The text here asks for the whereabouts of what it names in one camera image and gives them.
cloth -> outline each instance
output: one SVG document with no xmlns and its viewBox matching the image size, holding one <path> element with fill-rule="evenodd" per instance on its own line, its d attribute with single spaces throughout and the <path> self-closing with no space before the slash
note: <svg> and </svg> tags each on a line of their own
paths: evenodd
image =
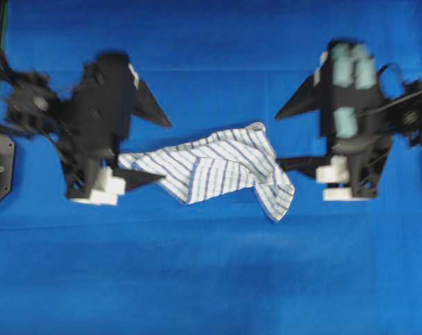
<svg viewBox="0 0 422 335">
<path fill-rule="evenodd" d="M 121 154 L 119 162 L 128 169 L 165 175 L 158 183 L 183 204 L 254 187 L 266 214 L 279 221 L 294 197 L 260 122 L 146 154 Z"/>
</svg>

striped towel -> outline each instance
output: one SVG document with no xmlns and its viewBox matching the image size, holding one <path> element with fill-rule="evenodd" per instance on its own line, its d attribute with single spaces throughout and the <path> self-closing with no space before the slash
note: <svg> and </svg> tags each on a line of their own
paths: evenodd
<svg viewBox="0 0 422 335">
<path fill-rule="evenodd" d="M 260 122 L 146 154 L 121 154 L 119 163 L 123 168 L 165 175 L 158 183 L 183 204 L 254 187 L 265 212 L 279 221 L 294 196 Z"/>
</svg>

white block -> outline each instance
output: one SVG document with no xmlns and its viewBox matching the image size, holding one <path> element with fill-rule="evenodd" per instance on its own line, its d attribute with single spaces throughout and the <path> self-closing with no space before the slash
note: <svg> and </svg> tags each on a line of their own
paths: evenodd
<svg viewBox="0 0 422 335">
<path fill-rule="evenodd" d="M 350 187 L 326 188 L 324 190 L 324 201 L 364 201 L 368 198 L 353 198 Z"/>
<path fill-rule="evenodd" d="M 316 169 L 316 182 L 320 184 L 346 184 L 349 182 L 349 170 L 347 168 L 347 157 L 334 156 L 330 165 L 319 166 Z"/>
<path fill-rule="evenodd" d="M 103 167 L 99 170 L 93 189 L 89 198 L 71 199 L 81 204 L 118 204 L 118 195 L 126 192 L 126 181 L 119 177 L 113 177 L 113 170 L 110 167 Z"/>
</svg>

blue stripe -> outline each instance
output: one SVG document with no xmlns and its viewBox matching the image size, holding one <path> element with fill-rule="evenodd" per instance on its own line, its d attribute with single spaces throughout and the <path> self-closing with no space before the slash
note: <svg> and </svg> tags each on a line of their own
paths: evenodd
<svg viewBox="0 0 422 335">
<path fill-rule="evenodd" d="M 241 144 L 250 147 L 250 150 L 246 150 L 246 152 L 248 152 L 256 160 L 256 162 L 259 163 L 258 164 L 259 167 L 262 167 L 262 169 L 265 169 L 267 175 L 269 176 L 271 173 L 270 170 L 274 168 L 274 165 L 271 164 L 268 158 L 265 159 L 266 157 L 265 155 L 263 155 L 263 157 L 259 155 L 259 151 L 262 154 L 264 154 L 264 152 L 262 152 L 262 150 L 258 148 L 255 142 L 252 141 L 249 136 L 248 136 L 247 142 L 245 142 L 245 139 L 242 134 L 241 134 L 241 137 L 243 139 L 243 143 Z"/>
<path fill-rule="evenodd" d="M 271 205 L 271 208 L 273 208 L 273 209 L 277 212 L 277 211 L 278 211 L 278 210 L 276 209 L 277 201 L 276 201 L 276 196 L 275 196 L 274 191 L 271 189 L 271 187 L 270 187 L 270 186 L 266 186 L 264 189 L 265 189 L 265 190 L 269 190 L 269 191 L 271 191 L 271 192 L 273 193 L 273 199 L 271 199 L 271 197 L 269 197 L 269 196 L 266 194 L 266 192 L 264 192 L 264 194 L 265 194 L 265 196 L 266 196 L 266 199 L 268 200 L 269 204 Z"/>
<path fill-rule="evenodd" d="M 135 160 L 133 161 L 133 164 L 135 164 L 136 166 L 141 166 L 141 165 L 138 165 L 138 164 L 136 163 L 136 162 L 138 162 L 138 161 L 140 161 L 141 163 L 147 164 L 147 163 L 145 163 L 145 162 L 144 162 L 144 160 L 142 160 L 142 159 L 137 159 L 135 155 L 131 154 L 131 156 L 135 159 Z M 155 173 L 157 173 L 157 174 L 163 173 L 163 172 L 160 172 L 160 170 L 156 169 L 155 167 L 150 167 L 150 166 L 149 166 L 149 168 L 142 169 L 142 170 L 143 170 L 143 171 L 149 171 L 149 172 L 151 172 L 151 173 L 155 172 Z"/>
<path fill-rule="evenodd" d="M 253 177 L 253 185 L 252 186 L 249 186 L 249 181 L 250 181 L 250 174 L 246 174 L 246 176 L 245 176 L 245 186 L 246 187 L 254 187 L 254 185 L 255 185 L 255 178 Z"/>
<path fill-rule="evenodd" d="M 255 187 L 254 187 L 254 192 L 255 192 L 255 195 L 256 195 L 257 199 L 260 202 L 260 206 L 262 206 L 262 209 L 264 210 L 264 212 L 266 213 L 266 215 L 268 215 L 271 220 L 273 220 L 275 222 L 278 222 L 279 220 L 277 218 L 275 218 L 275 216 L 269 211 L 268 208 L 266 208 L 266 205 L 264 204 L 262 198 L 260 197 L 260 195 L 257 192 L 257 189 Z"/>
<path fill-rule="evenodd" d="M 236 134 L 234 132 L 234 129 L 231 129 L 231 134 L 232 134 L 232 137 L 234 138 L 234 140 L 238 141 Z"/>
<path fill-rule="evenodd" d="M 123 167 L 123 166 L 124 166 L 126 169 L 128 169 L 129 167 L 126 167 L 126 166 L 122 163 L 122 161 L 127 162 L 127 164 L 129 164 L 130 168 L 133 168 L 133 161 L 131 161 L 131 160 L 128 158 L 128 155 L 122 155 L 122 156 L 120 156 L 120 157 L 119 157 L 119 165 L 120 165 L 121 167 Z"/>
<path fill-rule="evenodd" d="M 139 171 L 144 171 L 144 169 L 138 163 L 133 162 L 133 164 L 135 164 L 135 166 L 139 169 Z"/>
<path fill-rule="evenodd" d="M 269 203 L 270 207 L 273 210 L 273 214 L 278 213 L 278 208 L 276 206 L 276 202 L 274 201 L 274 199 L 272 199 L 268 194 L 266 194 L 267 190 L 271 190 L 268 186 L 263 186 L 260 185 L 259 189 L 262 189 L 262 194 L 264 195 L 264 203 L 266 204 L 267 202 Z"/>
<path fill-rule="evenodd" d="M 184 177 L 184 179 L 187 179 L 187 180 L 189 180 L 189 178 L 190 178 L 190 176 L 188 175 L 188 173 L 189 173 L 189 169 L 186 169 L 186 173 L 184 173 L 184 172 L 182 172 L 182 171 L 180 171 L 180 169 L 179 169 L 179 165 L 178 164 L 175 164 L 176 163 L 176 160 L 172 157 L 172 158 L 170 158 L 169 156 L 163 156 L 162 157 L 162 159 L 163 159 L 163 162 L 167 165 L 167 166 L 170 166 L 171 168 L 173 168 L 174 170 L 175 170 L 175 172 L 178 172 L 178 174 L 180 174 L 182 177 Z"/>
<path fill-rule="evenodd" d="M 200 171 L 199 171 L 199 175 L 198 175 L 198 180 L 197 180 L 197 191 L 196 191 L 196 194 L 197 194 L 197 199 L 196 199 L 196 201 L 201 201 L 201 200 L 199 199 L 199 190 L 200 190 L 200 188 L 201 188 L 201 186 L 202 186 L 202 184 L 201 184 L 202 175 L 203 175 L 203 168 L 201 168 L 201 169 L 200 169 Z"/>
<path fill-rule="evenodd" d="M 130 156 L 132 156 L 132 157 L 133 157 L 133 159 L 135 159 L 135 161 L 137 161 L 137 160 L 139 160 L 139 159 L 143 158 L 143 157 L 139 157 L 139 156 L 137 156 L 136 154 L 130 154 Z"/>
<path fill-rule="evenodd" d="M 270 142 L 269 142 L 269 140 L 268 140 L 268 137 L 266 136 L 266 129 L 265 129 L 265 127 L 262 129 L 262 132 L 263 132 L 263 134 L 264 134 L 264 139 L 265 139 L 265 143 L 266 143 L 267 147 L 270 149 L 270 151 L 271 151 L 271 153 L 273 154 L 273 156 L 274 156 L 274 157 L 277 157 L 277 154 L 276 154 L 276 152 L 274 151 L 273 146 L 271 145 L 271 143 L 270 143 Z"/>
<path fill-rule="evenodd" d="M 250 132 L 247 131 L 246 133 L 248 134 L 250 141 L 253 143 L 254 148 L 258 149 L 257 145 L 254 143 L 254 140 L 251 138 Z M 262 155 L 264 155 L 264 157 L 265 157 L 266 161 L 269 163 L 269 165 L 271 165 L 274 168 L 273 163 L 270 161 L 270 157 L 265 154 L 265 151 L 261 150 L 261 149 L 259 151 L 262 153 Z"/>
<path fill-rule="evenodd" d="M 279 206 L 280 208 L 283 208 L 283 209 L 285 209 L 285 211 L 287 211 L 288 210 L 288 207 L 287 206 L 285 206 L 284 204 L 276 204 L 277 206 Z"/>
<path fill-rule="evenodd" d="M 278 183 L 278 180 L 276 178 L 276 169 L 275 169 L 274 166 L 273 166 L 273 180 L 274 180 L 274 186 L 279 187 L 279 183 Z"/>
<path fill-rule="evenodd" d="M 258 146 L 255 144 L 255 142 L 253 141 L 253 139 L 251 138 L 251 135 L 250 135 L 250 133 L 249 133 L 249 131 L 246 131 L 246 135 L 248 136 L 248 139 L 249 139 L 249 141 L 253 144 L 253 146 L 254 146 L 254 148 L 255 149 L 257 149 L 257 151 L 260 151 L 261 153 L 262 153 L 262 155 L 264 156 L 264 158 L 265 158 L 265 160 L 266 160 L 266 162 L 269 164 L 269 166 L 273 169 L 273 172 L 274 172 L 274 164 L 270 161 L 270 159 L 269 159 L 269 157 L 264 153 L 264 151 L 263 150 L 261 150 L 261 149 L 259 149 L 258 148 Z"/>
<path fill-rule="evenodd" d="M 155 161 L 155 158 L 152 155 L 147 155 L 147 157 L 149 157 L 149 159 L 154 162 L 156 165 L 159 165 L 160 167 L 162 167 L 164 169 L 164 171 L 166 171 L 173 179 L 177 180 L 179 183 L 183 184 L 185 187 L 188 187 L 188 185 L 184 182 L 181 181 L 180 179 L 178 179 L 178 177 L 176 177 L 172 171 L 170 171 L 169 169 L 167 169 L 165 166 L 162 166 L 160 163 L 158 163 L 157 161 Z"/>
<path fill-rule="evenodd" d="M 190 182 L 189 182 L 189 195 L 188 195 L 188 203 L 190 203 L 190 201 L 192 200 L 192 191 L 193 191 L 193 186 L 194 186 L 194 181 L 195 181 L 195 175 L 197 173 L 197 166 L 199 163 L 199 158 L 195 159 L 194 165 L 192 166 L 192 171 L 190 173 L 190 175 L 192 176 L 190 178 Z"/>
<path fill-rule="evenodd" d="M 208 198 L 208 186 L 209 186 L 209 177 L 211 176 L 211 169 L 213 164 L 215 163 L 215 161 L 212 161 L 211 165 L 209 166 L 208 169 L 208 174 L 206 176 L 206 184 L 204 185 L 204 199 Z"/>
<path fill-rule="evenodd" d="M 233 145 L 230 141 L 227 141 L 227 140 L 225 140 L 225 141 L 223 141 L 223 142 L 226 142 L 226 143 L 228 143 L 228 145 L 230 145 L 231 147 L 233 147 L 235 150 L 237 150 L 238 151 L 238 153 L 239 154 L 241 154 L 241 156 L 244 158 L 244 159 L 246 159 L 248 162 L 249 162 L 249 164 L 251 164 L 255 169 L 256 169 L 256 171 L 259 173 L 259 174 L 261 174 L 262 176 L 263 176 L 263 178 L 265 178 L 265 179 L 267 179 L 267 176 L 262 172 L 262 171 L 260 171 L 259 170 L 259 168 L 253 163 L 253 161 L 252 160 L 250 160 L 248 157 L 246 157 L 245 156 L 245 154 L 243 153 L 243 152 L 241 152 L 240 151 L 240 149 L 239 148 L 237 148 L 235 145 Z"/>
<path fill-rule="evenodd" d="M 207 148 L 207 147 L 200 147 L 200 148 L 197 148 L 197 150 L 199 150 L 199 152 L 201 152 L 203 154 L 204 158 L 213 159 L 212 157 L 209 157 L 209 154 L 207 154 L 206 152 L 204 152 L 204 150 L 203 150 L 204 148 Z"/>
<path fill-rule="evenodd" d="M 276 191 L 274 190 L 274 186 L 269 186 L 269 189 L 271 190 L 271 192 L 273 193 L 273 197 L 277 197 L 278 194 L 276 193 Z"/>
<path fill-rule="evenodd" d="M 220 172 L 220 169 L 217 167 L 216 169 L 214 169 L 216 171 L 216 175 L 213 178 L 213 197 L 215 197 L 216 195 L 216 190 L 217 190 L 217 181 L 218 181 L 218 173 Z"/>
<path fill-rule="evenodd" d="M 232 164 L 232 169 L 230 171 L 231 171 L 231 176 L 229 177 L 230 183 L 229 183 L 228 189 L 229 189 L 230 192 L 232 192 L 233 191 L 232 184 L 233 184 L 233 181 L 234 181 L 234 164 Z"/>
<path fill-rule="evenodd" d="M 187 167 L 187 166 L 185 166 L 181 161 L 179 161 L 178 159 L 176 159 L 175 157 L 173 157 L 172 155 L 171 155 L 171 153 L 170 152 L 168 152 L 166 149 L 163 149 L 164 150 L 164 152 L 171 158 L 171 159 L 173 159 L 174 161 L 176 161 L 179 165 L 181 165 L 183 168 L 185 168 L 185 170 L 186 171 L 189 171 L 189 168 Z"/>
<path fill-rule="evenodd" d="M 191 156 L 194 156 L 195 158 L 206 158 L 206 157 L 201 157 L 201 156 L 198 156 L 196 154 L 193 154 L 192 152 L 189 152 L 189 151 L 184 151 L 184 152 L 187 152 L 188 154 L 190 154 Z"/>
<path fill-rule="evenodd" d="M 250 175 L 248 174 L 248 173 L 245 173 L 245 177 L 244 177 L 244 181 L 243 181 L 243 185 L 244 185 L 244 187 L 249 187 L 249 185 L 248 185 L 248 182 L 250 181 L 249 179 L 250 179 Z"/>
<path fill-rule="evenodd" d="M 194 156 L 194 155 L 192 155 L 189 151 L 185 151 L 185 150 L 182 150 L 182 151 L 178 151 L 178 153 L 177 153 L 178 155 L 180 155 L 180 156 L 182 156 L 182 158 L 185 160 L 185 161 L 188 161 L 190 164 L 192 164 L 192 165 L 194 165 L 194 163 L 195 163 L 195 160 L 197 159 L 197 157 L 196 156 Z M 191 156 L 192 157 L 192 162 L 191 161 L 189 161 L 185 156 L 184 156 L 184 154 L 188 154 L 189 156 Z"/>
<path fill-rule="evenodd" d="M 222 156 L 217 150 L 215 150 L 213 147 L 211 147 L 211 146 L 209 146 L 208 147 L 210 150 L 212 150 L 213 152 L 215 152 L 216 154 L 217 154 L 217 156 L 219 156 L 219 157 L 221 157 L 221 158 L 223 158 L 223 159 L 227 159 L 227 158 L 225 158 L 224 156 Z"/>
<path fill-rule="evenodd" d="M 293 193 L 290 193 L 289 190 L 284 189 L 282 186 L 278 186 L 278 189 L 281 190 L 282 192 L 285 192 L 289 196 L 294 197 L 294 194 Z"/>
<path fill-rule="evenodd" d="M 222 186 L 220 187 L 220 195 L 223 194 L 223 188 L 225 187 L 225 179 L 226 179 L 226 169 L 228 165 L 228 161 L 226 161 L 225 168 L 223 169 L 223 178 L 222 178 Z"/>
<path fill-rule="evenodd" d="M 237 187 L 236 187 L 237 190 L 240 189 L 240 178 L 241 178 L 241 171 L 240 171 L 240 164 L 239 164 L 239 176 L 237 178 Z"/>
<path fill-rule="evenodd" d="M 280 199 L 281 202 L 283 202 L 284 204 L 289 204 L 291 203 L 291 201 L 293 201 L 293 197 L 281 197 Z"/>
<path fill-rule="evenodd" d="M 226 150 L 226 148 L 224 148 L 224 146 L 222 146 L 222 142 L 216 142 L 216 143 L 215 143 L 215 145 L 216 145 L 218 148 L 220 148 L 220 149 L 221 149 L 221 151 L 224 151 L 226 154 L 228 154 L 228 157 L 225 157 L 225 156 L 222 156 L 222 155 L 221 155 L 223 159 L 227 159 L 227 160 L 229 160 L 230 162 L 234 162 L 234 163 L 239 163 L 239 164 L 241 164 L 240 159 L 238 159 L 238 158 L 236 157 L 236 155 L 234 155 L 233 153 L 229 152 L 228 150 Z"/>
</svg>

blue and white striped cloth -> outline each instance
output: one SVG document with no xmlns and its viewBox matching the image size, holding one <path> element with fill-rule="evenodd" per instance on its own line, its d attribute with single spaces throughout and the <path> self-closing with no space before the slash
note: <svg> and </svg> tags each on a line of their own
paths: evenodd
<svg viewBox="0 0 422 335">
<path fill-rule="evenodd" d="M 158 183 L 183 204 L 254 187 L 265 212 L 279 221 L 294 196 L 260 122 L 145 154 L 121 154 L 119 163 L 123 168 L 165 175 Z"/>
</svg>

